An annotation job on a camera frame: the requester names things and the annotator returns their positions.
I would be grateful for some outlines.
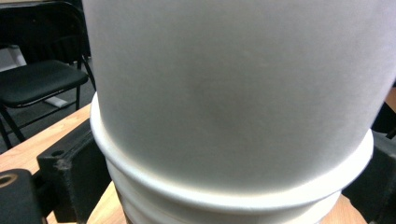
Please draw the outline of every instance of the chair backrest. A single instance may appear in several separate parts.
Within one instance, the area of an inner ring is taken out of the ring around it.
[[[78,62],[84,53],[85,34],[82,12],[65,2],[0,8],[0,44],[18,45],[27,63]]]

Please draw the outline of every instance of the chair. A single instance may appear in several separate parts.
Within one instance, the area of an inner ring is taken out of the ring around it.
[[[12,147],[8,135],[15,133],[22,142],[21,128],[76,104],[79,109],[79,88],[91,80],[87,63],[86,31],[82,12],[65,2],[45,2],[0,6],[0,45],[18,46],[27,65],[0,72],[0,113],[10,131],[0,120],[0,133]],[[77,69],[70,64],[77,64]],[[82,72],[81,65],[87,70]],[[42,102],[65,91],[76,89],[76,101],[56,108],[20,126],[7,108],[21,108]]]

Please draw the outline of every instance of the black plastic object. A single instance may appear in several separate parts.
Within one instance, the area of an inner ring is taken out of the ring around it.
[[[53,185],[58,222],[85,223],[111,179],[106,160],[93,140],[89,121],[37,157],[45,182]]]
[[[382,104],[372,130],[378,133],[386,133],[387,138],[390,139],[396,135],[396,113],[386,103]]]
[[[40,204],[41,214],[47,217],[53,208],[59,203],[56,192],[51,183],[45,182],[40,171],[33,175],[35,191],[37,192],[38,203]]]
[[[367,222],[396,223],[396,142],[373,132],[374,154],[366,169],[346,189]]]
[[[0,223],[47,223],[29,171],[15,169],[0,173]]]

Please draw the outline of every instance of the wooden surface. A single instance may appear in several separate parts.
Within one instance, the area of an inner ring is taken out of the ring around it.
[[[29,170],[32,174],[35,173],[38,170],[35,159],[37,155],[85,121],[90,115],[90,109],[89,105],[81,108],[76,113],[0,155],[0,172],[22,168]],[[52,213],[47,220],[50,224],[57,223]],[[126,224],[113,183],[108,186],[100,202],[96,205],[88,223]],[[323,219],[321,224],[366,224],[366,222],[350,204],[349,199],[341,196],[334,209]]]
[[[394,111],[396,112],[396,88],[392,88],[389,91],[387,99],[385,103]]]

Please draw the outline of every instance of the chair seat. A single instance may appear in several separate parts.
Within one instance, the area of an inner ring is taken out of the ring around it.
[[[87,81],[87,74],[59,61],[32,63],[0,72],[0,103],[19,107]]]

